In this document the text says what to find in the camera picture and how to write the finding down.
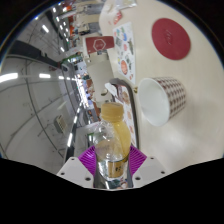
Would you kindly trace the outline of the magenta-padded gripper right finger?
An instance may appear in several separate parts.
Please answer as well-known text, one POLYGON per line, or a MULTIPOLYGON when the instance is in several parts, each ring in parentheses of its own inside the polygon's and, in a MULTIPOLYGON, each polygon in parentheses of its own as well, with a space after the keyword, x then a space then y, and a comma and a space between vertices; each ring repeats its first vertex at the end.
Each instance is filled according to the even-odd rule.
POLYGON ((147 157, 139 149, 130 147, 127 174, 129 188, 140 188, 165 176, 166 169, 156 157, 147 157))

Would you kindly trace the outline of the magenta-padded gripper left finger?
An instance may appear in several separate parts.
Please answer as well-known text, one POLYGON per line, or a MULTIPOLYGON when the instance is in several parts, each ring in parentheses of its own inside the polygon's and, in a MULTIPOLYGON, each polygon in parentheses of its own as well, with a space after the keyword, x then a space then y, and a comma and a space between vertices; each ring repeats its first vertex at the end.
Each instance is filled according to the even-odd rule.
POLYGON ((91 146, 78 157, 70 157, 57 175, 84 188, 94 187, 94 177, 97 169, 94 147, 91 146))

